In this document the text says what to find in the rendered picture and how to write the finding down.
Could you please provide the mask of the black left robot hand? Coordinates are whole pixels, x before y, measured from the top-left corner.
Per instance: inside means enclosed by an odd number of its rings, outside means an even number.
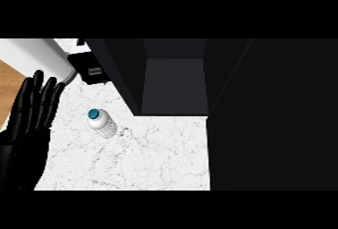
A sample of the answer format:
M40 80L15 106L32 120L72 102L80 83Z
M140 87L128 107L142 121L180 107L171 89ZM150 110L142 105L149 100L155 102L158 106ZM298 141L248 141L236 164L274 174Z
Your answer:
M32 191L41 179L65 83L37 70L19 88L6 129L0 132L0 191Z

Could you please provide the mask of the clear water bottle blue cap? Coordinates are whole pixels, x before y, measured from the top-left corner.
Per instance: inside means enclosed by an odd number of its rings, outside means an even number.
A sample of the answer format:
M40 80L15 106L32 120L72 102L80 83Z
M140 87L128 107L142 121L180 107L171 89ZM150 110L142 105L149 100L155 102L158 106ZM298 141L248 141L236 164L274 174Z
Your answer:
M105 138L109 139L115 136L118 131L118 126L103 109L91 109L88 111L87 123L96 133Z

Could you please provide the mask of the dark grey open cabinet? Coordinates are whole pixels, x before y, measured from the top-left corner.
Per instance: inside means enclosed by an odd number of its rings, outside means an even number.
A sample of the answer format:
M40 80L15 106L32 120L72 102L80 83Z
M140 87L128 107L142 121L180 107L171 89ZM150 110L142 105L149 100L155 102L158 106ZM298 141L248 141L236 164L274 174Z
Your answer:
M246 38L88 38L136 116L206 116L249 45Z

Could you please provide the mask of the dark grey cabinet door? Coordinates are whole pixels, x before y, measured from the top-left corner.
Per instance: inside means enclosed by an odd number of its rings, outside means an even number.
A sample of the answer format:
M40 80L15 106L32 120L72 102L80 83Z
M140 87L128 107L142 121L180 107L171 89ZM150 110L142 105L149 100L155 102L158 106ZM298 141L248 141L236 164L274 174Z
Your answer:
M214 191L338 190L338 39L254 39L206 118Z

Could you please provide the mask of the white cylindrical appliance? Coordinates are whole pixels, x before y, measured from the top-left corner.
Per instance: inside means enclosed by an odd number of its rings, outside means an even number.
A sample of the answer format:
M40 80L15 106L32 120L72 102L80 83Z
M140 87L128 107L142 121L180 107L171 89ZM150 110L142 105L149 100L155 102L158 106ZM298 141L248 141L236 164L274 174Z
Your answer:
M52 38L0 38L0 60L25 76L37 70L69 84L77 71L68 54Z

